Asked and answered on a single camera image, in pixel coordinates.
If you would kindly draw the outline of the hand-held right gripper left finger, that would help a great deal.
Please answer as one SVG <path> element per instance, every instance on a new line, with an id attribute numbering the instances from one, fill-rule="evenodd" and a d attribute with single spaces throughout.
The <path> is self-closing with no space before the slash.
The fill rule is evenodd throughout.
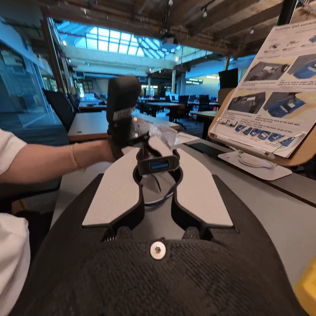
<path id="1" fill-rule="evenodd" d="M 138 148 L 127 150 L 122 158 L 105 170 L 82 220 L 82 227 L 134 229 L 143 219 L 142 188 L 136 178 Z"/>

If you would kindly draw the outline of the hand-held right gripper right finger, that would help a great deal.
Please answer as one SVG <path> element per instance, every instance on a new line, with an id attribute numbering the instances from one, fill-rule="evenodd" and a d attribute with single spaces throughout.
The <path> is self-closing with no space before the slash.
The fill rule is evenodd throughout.
<path id="1" fill-rule="evenodd" d="M 183 230 L 192 226 L 231 229 L 232 219 L 211 172 L 185 151 L 174 150 L 179 167 L 174 170 L 171 218 Z"/>

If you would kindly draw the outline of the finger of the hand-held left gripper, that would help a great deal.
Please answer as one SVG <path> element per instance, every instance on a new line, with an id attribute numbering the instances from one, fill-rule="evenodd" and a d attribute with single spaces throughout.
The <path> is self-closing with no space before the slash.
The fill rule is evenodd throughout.
<path id="1" fill-rule="evenodd" d="M 172 150 L 158 136 L 150 136 L 147 141 L 148 158 L 172 157 Z"/>
<path id="2" fill-rule="evenodd" d="M 158 178 L 152 173 L 143 175 L 141 177 L 141 188 L 142 188 L 142 193 L 146 193 L 146 191 L 152 191 L 156 194 L 161 193 L 160 183 Z"/>

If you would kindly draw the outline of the yellow plastic bin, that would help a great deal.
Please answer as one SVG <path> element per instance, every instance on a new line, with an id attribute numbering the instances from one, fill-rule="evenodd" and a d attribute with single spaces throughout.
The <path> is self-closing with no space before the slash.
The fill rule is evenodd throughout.
<path id="1" fill-rule="evenodd" d="M 316 257 L 306 267 L 301 279 L 294 286 L 294 293 L 308 315 L 316 315 Z"/>

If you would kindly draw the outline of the person's left forearm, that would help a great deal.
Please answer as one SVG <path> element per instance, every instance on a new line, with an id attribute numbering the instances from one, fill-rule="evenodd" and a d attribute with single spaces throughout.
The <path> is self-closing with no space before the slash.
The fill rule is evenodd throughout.
<path id="1" fill-rule="evenodd" d="M 0 176 L 1 183 L 42 183 L 94 164 L 89 142 L 65 146 L 26 145 Z"/>

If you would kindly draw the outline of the person's left hand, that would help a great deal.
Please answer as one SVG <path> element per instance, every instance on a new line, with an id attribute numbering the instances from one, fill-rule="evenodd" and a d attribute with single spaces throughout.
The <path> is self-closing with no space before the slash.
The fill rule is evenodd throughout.
<path id="1" fill-rule="evenodd" d="M 91 142 L 92 145 L 92 160 L 94 163 L 100 163 L 100 162 L 107 162 L 107 163 L 113 163 L 116 159 L 112 156 L 112 151 L 110 147 L 110 144 L 106 139 L 104 140 L 94 140 Z"/>

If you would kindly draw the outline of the clear plastic bin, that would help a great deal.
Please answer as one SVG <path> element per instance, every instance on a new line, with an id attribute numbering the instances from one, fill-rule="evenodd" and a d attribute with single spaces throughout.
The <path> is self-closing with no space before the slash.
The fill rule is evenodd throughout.
<path id="1" fill-rule="evenodd" d="M 166 126 L 154 122 L 146 121 L 140 116 L 131 116 L 128 141 L 134 144 L 144 140 L 144 136 L 153 138 L 158 136 L 168 147 L 174 145 L 177 130 Z"/>

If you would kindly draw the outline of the black mesh office chair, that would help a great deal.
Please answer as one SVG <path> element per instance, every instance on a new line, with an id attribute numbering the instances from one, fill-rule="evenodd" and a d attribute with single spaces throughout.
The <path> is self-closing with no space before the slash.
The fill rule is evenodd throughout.
<path id="1" fill-rule="evenodd" d="M 167 114 L 170 122 L 174 122 L 179 124 L 180 127 L 183 127 L 184 129 L 186 129 L 186 127 L 178 120 L 186 117 L 188 100 L 189 100 L 189 96 L 179 96 L 176 103 L 177 105 L 168 108 L 170 111 Z"/>

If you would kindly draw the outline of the black high-back chair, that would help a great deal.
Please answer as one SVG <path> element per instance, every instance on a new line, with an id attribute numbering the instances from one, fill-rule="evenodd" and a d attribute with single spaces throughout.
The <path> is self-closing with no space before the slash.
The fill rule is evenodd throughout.
<path id="1" fill-rule="evenodd" d="M 58 120 L 63 124 L 65 132 L 69 132 L 75 114 L 73 112 L 71 104 L 68 98 L 59 91 L 53 92 L 45 88 L 42 91 Z"/>

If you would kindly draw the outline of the black monitor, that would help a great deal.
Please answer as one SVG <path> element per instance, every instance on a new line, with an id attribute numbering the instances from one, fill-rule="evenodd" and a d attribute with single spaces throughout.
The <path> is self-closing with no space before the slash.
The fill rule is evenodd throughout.
<path id="1" fill-rule="evenodd" d="M 234 88 L 238 86 L 238 68 L 221 71 L 219 74 L 219 88 Z"/>

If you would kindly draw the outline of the person in white shirt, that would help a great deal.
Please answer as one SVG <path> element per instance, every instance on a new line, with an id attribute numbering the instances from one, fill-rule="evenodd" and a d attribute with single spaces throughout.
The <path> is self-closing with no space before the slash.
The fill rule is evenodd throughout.
<path id="1" fill-rule="evenodd" d="M 8 170 L 26 145 L 9 132 L 0 130 L 0 173 Z M 28 224 L 8 213 L 0 214 L 0 315 L 10 312 L 30 267 Z"/>

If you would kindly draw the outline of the illustrated instruction board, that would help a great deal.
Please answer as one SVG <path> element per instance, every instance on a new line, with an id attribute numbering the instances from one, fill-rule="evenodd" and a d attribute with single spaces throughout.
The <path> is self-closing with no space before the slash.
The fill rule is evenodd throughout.
<path id="1" fill-rule="evenodd" d="M 208 129 L 213 140 L 281 166 L 316 152 L 316 21 L 274 26 Z"/>

